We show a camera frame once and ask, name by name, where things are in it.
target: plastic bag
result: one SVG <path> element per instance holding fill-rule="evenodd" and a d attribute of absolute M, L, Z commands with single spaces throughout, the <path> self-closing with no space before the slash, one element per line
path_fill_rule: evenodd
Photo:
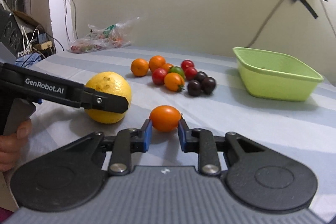
<path fill-rule="evenodd" d="M 139 18 L 129 20 L 125 23 L 117 23 L 105 29 L 98 29 L 94 25 L 88 25 L 91 32 L 83 38 L 70 42 L 70 51 L 84 53 L 128 46 L 131 42 L 127 36 L 137 20 Z"/>

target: green tomato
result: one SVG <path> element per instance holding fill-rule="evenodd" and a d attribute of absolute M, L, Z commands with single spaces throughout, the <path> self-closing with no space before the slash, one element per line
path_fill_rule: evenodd
<path fill-rule="evenodd" d="M 171 72 L 178 73 L 179 75 L 181 75 L 183 77 L 183 79 L 185 79 L 184 71 L 182 70 L 182 68 L 180 68 L 180 67 L 171 67 L 170 70 L 168 71 L 168 73 L 171 73 Z"/>

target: orange tomato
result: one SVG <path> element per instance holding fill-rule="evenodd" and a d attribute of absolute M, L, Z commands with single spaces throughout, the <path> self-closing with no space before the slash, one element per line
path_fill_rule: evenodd
<path fill-rule="evenodd" d="M 135 59 L 131 64 L 131 71 L 135 76 L 145 76 L 148 68 L 148 62 L 142 58 Z"/>
<path fill-rule="evenodd" d="M 165 69 L 165 70 L 168 72 L 168 71 L 170 70 L 171 67 L 173 67 L 172 64 L 170 64 L 170 63 L 166 63 L 166 64 L 164 64 L 161 68 L 162 68 L 162 69 Z"/>
<path fill-rule="evenodd" d="M 165 77 L 165 86 L 171 91 L 181 91 L 184 89 L 184 79 L 175 72 L 168 73 Z"/>
<path fill-rule="evenodd" d="M 177 128 L 181 113 L 172 106 L 158 106 L 154 108 L 149 116 L 153 127 L 161 132 L 170 132 Z"/>
<path fill-rule="evenodd" d="M 155 71 L 156 69 L 161 68 L 166 63 L 166 60 L 161 55 L 153 56 L 149 60 L 149 69 L 151 72 Z"/>

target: table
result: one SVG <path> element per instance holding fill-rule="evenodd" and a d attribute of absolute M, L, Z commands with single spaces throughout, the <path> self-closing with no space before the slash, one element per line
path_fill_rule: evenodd
<path fill-rule="evenodd" d="M 193 60 L 197 69 L 217 80 L 217 89 L 210 97 L 191 98 L 186 92 L 153 86 L 150 76 L 134 77 L 132 61 L 154 55 L 162 55 L 174 65 Z M 114 135 L 124 128 L 139 128 L 153 108 L 172 105 L 183 113 L 190 128 L 206 128 L 221 136 L 235 131 L 310 167 L 319 181 L 310 208 L 330 221 L 336 214 L 336 88 L 324 81 L 306 102 L 255 98 L 247 93 L 236 67 L 235 58 L 133 46 L 48 57 L 31 69 L 81 83 L 96 73 L 114 71 L 129 82 L 132 104 L 121 122 L 104 125 L 91 120 L 83 109 L 44 101 L 31 117 L 33 134 L 19 165 L 93 131 Z M 220 158 L 225 169 L 222 155 Z M 149 151 L 133 155 L 132 161 L 134 165 L 197 166 L 197 155 L 180 150 L 177 134 L 154 131 Z"/>

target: finger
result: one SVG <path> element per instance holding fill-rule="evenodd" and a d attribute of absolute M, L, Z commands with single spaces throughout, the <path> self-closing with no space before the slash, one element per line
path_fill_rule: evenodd
<path fill-rule="evenodd" d="M 0 164 L 0 172 L 6 172 L 8 170 L 11 170 L 15 166 L 14 163 L 12 164 Z"/>
<path fill-rule="evenodd" d="M 18 139 L 16 134 L 9 136 L 0 136 L 0 151 L 13 153 L 20 149 L 28 142 L 28 138 Z"/>
<path fill-rule="evenodd" d="M 0 152 L 0 164 L 16 163 L 19 158 L 20 158 L 20 152 L 14 152 L 14 153 Z"/>
<path fill-rule="evenodd" d="M 16 130 L 18 139 L 26 138 L 32 132 L 32 122 L 30 119 L 22 122 Z"/>

